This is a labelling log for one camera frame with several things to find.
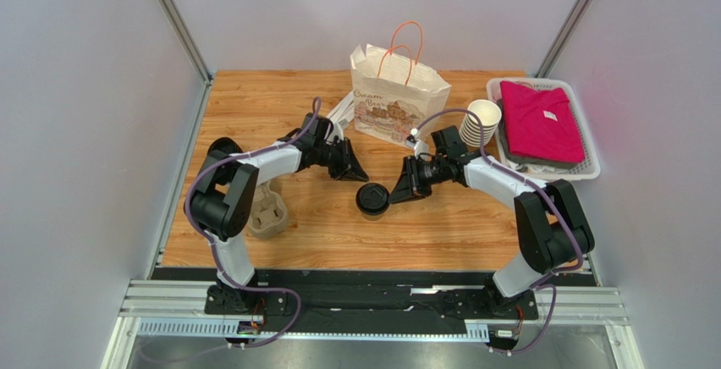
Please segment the black plastic cup lid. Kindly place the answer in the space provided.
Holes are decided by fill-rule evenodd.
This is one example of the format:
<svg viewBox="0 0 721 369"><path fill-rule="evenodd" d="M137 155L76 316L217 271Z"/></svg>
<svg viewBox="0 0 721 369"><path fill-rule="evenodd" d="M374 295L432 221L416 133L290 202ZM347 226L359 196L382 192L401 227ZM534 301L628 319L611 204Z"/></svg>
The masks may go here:
<svg viewBox="0 0 721 369"><path fill-rule="evenodd" d="M386 212L389 208L388 189L379 183L364 184L356 192L355 204L361 212Z"/></svg>

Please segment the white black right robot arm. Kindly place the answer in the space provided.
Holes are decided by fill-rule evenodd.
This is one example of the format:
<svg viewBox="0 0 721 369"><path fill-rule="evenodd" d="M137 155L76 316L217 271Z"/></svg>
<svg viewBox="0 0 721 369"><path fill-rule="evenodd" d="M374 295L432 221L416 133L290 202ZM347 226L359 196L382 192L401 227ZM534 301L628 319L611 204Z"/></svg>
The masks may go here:
<svg viewBox="0 0 721 369"><path fill-rule="evenodd" d="M526 293L553 274L578 268L595 239L573 185L546 182L504 166L483 150L470 150L457 127L431 134L436 151L404 159L388 201L417 201L452 181L484 192L515 213L519 253L485 280L481 303L494 316L515 309Z"/></svg>

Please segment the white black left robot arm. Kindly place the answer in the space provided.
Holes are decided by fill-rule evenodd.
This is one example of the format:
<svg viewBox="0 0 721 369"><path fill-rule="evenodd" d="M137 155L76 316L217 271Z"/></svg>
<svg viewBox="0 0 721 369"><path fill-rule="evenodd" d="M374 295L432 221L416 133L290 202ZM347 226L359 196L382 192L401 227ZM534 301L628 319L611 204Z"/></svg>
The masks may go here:
<svg viewBox="0 0 721 369"><path fill-rule="evenodd" d="M214 301L239 312L256 306L260 289L244 238L256 188L313 166L327 168L334 180L369 179L341 129L314 113L305 116L300 128L265 148L207 153L186 195L184 213L211 248L217 267L217 283L211 289Z"/></svg>

